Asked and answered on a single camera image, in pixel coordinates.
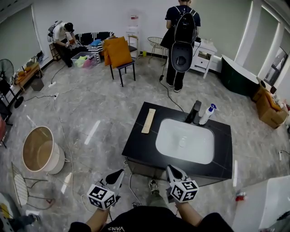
sofa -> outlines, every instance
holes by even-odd
[[[96,56],[97,62],[100,63],[99,53],[103,51],[102,43],[100,42],[98,46],[91,46],[90,43],[96,39],[101,39],[102,41],[114,36],[113,32],[92,32],[92,33],[83,33],[76,34],[76,39],[81,44],[73,44],[69,47],[72,51],[72,55],[76,55],[80,52],[93,52],[97,53]]]

bottle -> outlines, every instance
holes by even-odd
[[[209,120],[209,117],[214,113],[214,109],[217,107],[214,104],[211,104],[211,106],[205,111],[201,119],[199,120],[200,125],[206,124],[206,122]]]

black t-shirt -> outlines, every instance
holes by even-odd
[[[181,12],[181,15],[184,13],[189,13],[192,9],[189,6],[186,5],[179,5],[176,6],[179,11]],[[180,19],[180,13],[176,9],[176,7],[171,7],[168,9],[165,20],[171,20],[171,25],[175,26],[178,23],[178,20]],[[195,15],[193,16],[194,23],[196,27],[200,27],[200,17],[199,14],[196,12]]]
[[[102,232],[160,232],[160,231],[223,231],[233,232],[218,213],[207,215],[198,227],[176,217],[169,209],[162,207],[136,207],[119,215],[107,224]],[[69,232],[91,232],[88,225],[81,222],[71,224]]]

wire chair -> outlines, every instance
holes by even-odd
[[[25,177],[23,177],[23,175],[21,174],[19,169],[12,162],[11,162],[11,166],[12,166],[12,175],[13,175],[14,189],[15,189],[17,200],[18,200],[18,203],[19,203],[20,207],[22,207],[23,205],[29,205],[29,206],[34,207],[36,209],[45,210],[45,209],[49,209],[50,207],[53,206],[53,204],[55,202],[54,199],[31,196],[29,194],[29,192],[28,192],[28,189],[32,189],[32,187],[36,183],[38,183],[40,181],[47,181],[47,180],[45,180],[45,179],[25,178]],[[32,186],[29,187],[29,186],[27,186],[26,180],[36,180],[36,182],[34,182],[32,184]],[[38,208],[38,207],[36,207],[34,205],[28,204],[29,197],[37,198],[37,199],[43,199],[43,200],[45,200],[45,201],[47,201],[49,203],[49,206],[46,207],[46,208]]]
[[[148,38],[149,42],[150,42],[150,45],[153,46],[152,48],[152,52],[151,52],[151,57],[149,59],[149,63],[150,63],[150,60],[152,59],[152,54],[155,53],[155,48],[157,49],[161,49],[162,50],[162,59],[163,59],[163,52],[164,52],[164,49],[165,47],[162,47],[160,44],[162,42],[162,38],[159,38],[159,37],[149,37]]]

black pants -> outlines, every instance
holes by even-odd
[[[171,49],[169,49],[168,53],[168,70],[167,70],[167,76],[166,81],[169,85],[173,85],[174,79],[175,79],[175,89],[179,90],[182,89],[183,86],[183,78],[185,73],[184,72],[177,72],[172,66],[171,62]]]
[[[68,67],[71,67],[72,66],[71,51],[68,48],[61,46],[57,43],[54,43],[54,47],[57,50],[60,58],[66,63]]]
[[[9,219],[10,225],[15,232],[20,229],[24,229],[25,226],[35,222],[35,218],[32,215],[21,216],[16,219]]]

